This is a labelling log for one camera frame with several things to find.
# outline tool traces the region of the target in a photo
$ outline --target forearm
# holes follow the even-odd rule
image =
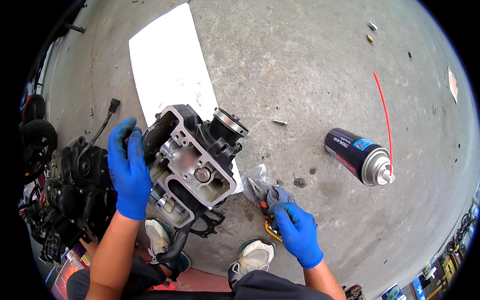
[[[87,299],[120,298],[130,274],[139,225],[140,221],[115,213],[90,265]]]
[[[345,292],[328,269],[325,259],[316,267],[303,269],[305,285],[332,297],[334,300],[345,300]]]

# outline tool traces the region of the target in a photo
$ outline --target red straw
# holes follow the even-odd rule
[[[378,82],[377,74],[373,72],[375,81],[377,82],[378,90],[380,91],[380,97],[382,97],[382,103],[384,105],[385,118],[387,119],[387,129],[388,129],[388,143],[390,144],[390,176],[392,176],[393,163],[392,163],[392,135],[390,134],[390,122],[388,121],[387,106],[385,105],[384,94],[382,93],[382,88],[380,87],[380,82]]]

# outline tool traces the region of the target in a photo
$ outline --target plastic bag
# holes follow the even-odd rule
[[[248,200],[252,201],[256,206],[260,207],[260,203],[258,202],[258,198],[253,191],[252,186],[250,185],[248,178],[251,178],[255,181],[256,184],[262,189],[262,191],[267,193],[268,189],[271,189],[273,184],[267,181],[267,168],[265,164],[257,165],[240,176],[240,188],[242,189],[245,196]]]

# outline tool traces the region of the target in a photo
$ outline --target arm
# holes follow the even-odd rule
[[[269,208],[275,219],[273,230],[280,230],[285,248],[303,267],[305,285],[332,297],[345,300],[345,293],[324,260],[317,241],[317,226],[313,216],[295,203],[277,203]]]
[[[145,165],[142,134],[137,120],[128,118],[108,138],[108,169],[118,193],[117,211],[90,265],[87,299],[120,299],[130,274],[133,247],[150,196],[150,175]],[[122,140],[132,130],[127,152]]]

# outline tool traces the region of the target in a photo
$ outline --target white paper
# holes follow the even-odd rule
[[[202,120],[212,120],[218,104],[187,3],[134,35],[129,48],[147,126],[155,122],[155,114],[174,104],[189,104]],[[235,160],[232,164],[238,193],[240,174]]]

